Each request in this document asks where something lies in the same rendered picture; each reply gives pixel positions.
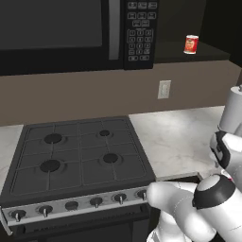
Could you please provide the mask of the red food can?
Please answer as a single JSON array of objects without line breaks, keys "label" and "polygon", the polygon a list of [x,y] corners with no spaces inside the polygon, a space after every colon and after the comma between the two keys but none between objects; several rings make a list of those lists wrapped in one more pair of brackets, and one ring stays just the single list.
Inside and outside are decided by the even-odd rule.
[{"label": "red food can", "polygon": [[185,54],[196,54],[198,47],[199,37],[196,35],[187,35],[185,38],[185,45],[183,52]]}]

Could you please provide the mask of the dark open cabinet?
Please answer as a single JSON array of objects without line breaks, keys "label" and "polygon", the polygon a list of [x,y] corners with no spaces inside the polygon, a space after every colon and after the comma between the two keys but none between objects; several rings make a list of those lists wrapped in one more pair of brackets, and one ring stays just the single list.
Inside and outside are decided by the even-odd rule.
[{"label": "dark open cabinet", "polygon": [[[161,0],[155,62],[231,61],[242,67],[242,0]],[[197,53],[183,52],[187,35]]]}]

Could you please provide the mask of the black gas stove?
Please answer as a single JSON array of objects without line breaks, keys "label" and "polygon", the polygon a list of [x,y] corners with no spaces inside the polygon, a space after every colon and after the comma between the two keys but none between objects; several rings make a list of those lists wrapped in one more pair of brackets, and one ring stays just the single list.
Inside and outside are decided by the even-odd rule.
[{"label": "black gas stove", "polygon": [[[137,192],[154,180],[126,116],[27,125],[0,194],[0,222],[14,242],[146,242],[150,207]],[[47,217],[44,205],[53,207]],[[15,210],[26,211],[19,222]]]}]

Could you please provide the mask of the black microwave oven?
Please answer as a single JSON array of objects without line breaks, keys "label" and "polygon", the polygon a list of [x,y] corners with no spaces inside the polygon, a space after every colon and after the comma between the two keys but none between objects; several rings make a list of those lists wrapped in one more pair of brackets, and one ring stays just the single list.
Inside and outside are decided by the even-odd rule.
[{"label": "black microwave oven", "polygon": [[109,0],[0,0],[0,76],[151,69],[160,0],[120,0],[109,59]]}]

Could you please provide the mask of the white wall outlet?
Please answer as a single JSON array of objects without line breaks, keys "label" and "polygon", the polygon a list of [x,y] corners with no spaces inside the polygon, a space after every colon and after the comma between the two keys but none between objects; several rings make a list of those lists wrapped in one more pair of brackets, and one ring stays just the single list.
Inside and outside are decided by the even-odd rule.
[{"label": "white wall outlet", "polygon": [[159,91],[158,91],[158,98],[164,99],[169,98],[169,92],[170,92],[170,80],[161,80],[159,83]]}]

